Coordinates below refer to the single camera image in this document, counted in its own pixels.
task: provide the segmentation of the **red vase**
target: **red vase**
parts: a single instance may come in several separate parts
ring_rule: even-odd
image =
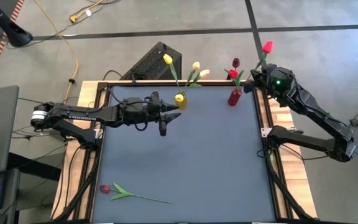
[[[234,89],[229,97],[229,100],[227,101],[230,106],[236,106],[237,102],[239,101],[241,96],[241,90]]]

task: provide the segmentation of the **yellow vase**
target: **yellow vase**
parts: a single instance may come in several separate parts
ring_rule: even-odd
[[[184,110],[187,107],[187,96],[186,94],[184,94],[183,92],[179,92],[178,94],[182,94],[183,95],[183,101],[182,102],[178,102],[175,99],[175,103],[177,104],[177,106],[179,106],[179,110]]]

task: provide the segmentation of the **concrete floor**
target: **concrete floor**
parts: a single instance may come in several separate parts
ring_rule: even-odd
[[[40,3],[58,29],[69,25],[68,16],[88,4],[84,0],[40,0]],[[259,0],[251,3],[256,26],[261,28],[262,43],[275,41],[268,61],[292,69],[301,85],[336,118],[347,122],[356,115],[358,0]],[[36,38],[54,34],[32,0],[25,1],[17,23]],[[307,31],[306,26],[332,26],[324,29],[336,30]],[[291,32],[285,31],[286,28],[270,29],[277,27],[299,28]],[[109,69],[127,72],[158,41],[183,54],[183,79],[187,78],[195,60],[201,62],[202,68],[211,70],[210,79],[225,78],[223,68],[229,67],[234,57],[241,59],[242,68],[251,69],[258,60],[255,35],[251,32],[96,38],[103,37],[99,34],[122,32],[227,28],[251,28],[243,0],[123,0],[104,6],[97,14],[64,32],[87,34],[81,39],[72,37],[74,40],[70,41],[80,61],[77,84],[71,95],[78,96],[83,80],[99,80]],[[0,58],[0,87],[19,85],[21,97],[62,101],[73,69],[70,50],[62,40],[48,40],[23,49],[4,49]],[[118,78],[111,75],[108,79]],[[68,103],[74,105],[76,100]],[[29,125],[33,105],[19,102],[16,128]],[[293,114],[293,119],[295,126],[306,134],[328,136],[306,117]],[[358,129],[355,133],[358,143]],[[61,144],[51,137],[31,141],[14,139],[11,151],[38,157]],[[308,149],[303,149],[302,153],[305,157],[319,155]],[[358,223],[358,157],[345,164],[330,159],[308,161],[306,171],[319,218]],[[50,189],[54,187],[53,183],[49,186]],[[49,208],[28,210],[21,213],[19,223],[46,221],[49,213]]]

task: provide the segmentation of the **flower vase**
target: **flower vase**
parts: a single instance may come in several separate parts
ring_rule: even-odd
[[[178,95],[182,95],[183,96],[183,100],[181,98],[177,98]],[[177,106],[179,106],[179,110],[184,110],[187,107],[187,96],[184,92],[179,92],[177,94],[177,96],[175,96],[175,103],[177,104]]]
[[[229,103],[230,106],[236,106],[237,102],[239,101],[241,96],[241,89],[238,90],[237,88],[235,88],[229,97],[229,100],[227,101]]]

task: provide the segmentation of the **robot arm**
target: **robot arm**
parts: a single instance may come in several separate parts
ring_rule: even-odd
[[[167,134],[167,124],[177,118],[181,113],[161,114],[163,112],[178,109],[175,105],[169,105],[160,100],[158,92],[153,92],[148,101],[142,101],[138,97],[124,99],[114,106],[102,106],[98,109],[81,106],[68,106],[63,103],[43,103],[34,107],[31,126],[35,130],[53,128],[62,136],[73,136],[78,140],[83,149],[95,150],[96,132],[93,129],[81,129],[65,119],[78,119],[84,121],[97,121],[102,125],[118,128],[121,125],[145,124],[158,122],[161,136]]]
[[[333,137],[324,140],[275,126],[267,135],[270,146],[278,147],[288,142],[325,152],[339,162],[351,159],[356,148],[353,132],[344,123],[321,109],[316,99],[298,84],[291,70],[268,64],[262,67],[261,72],[251,70],[251,74],[254,80],[246,81],[244,92],[248,93],[254,88],[261,89],[266,95],[277,100],[280,107],[288,106],[296,113],[306,115]]]

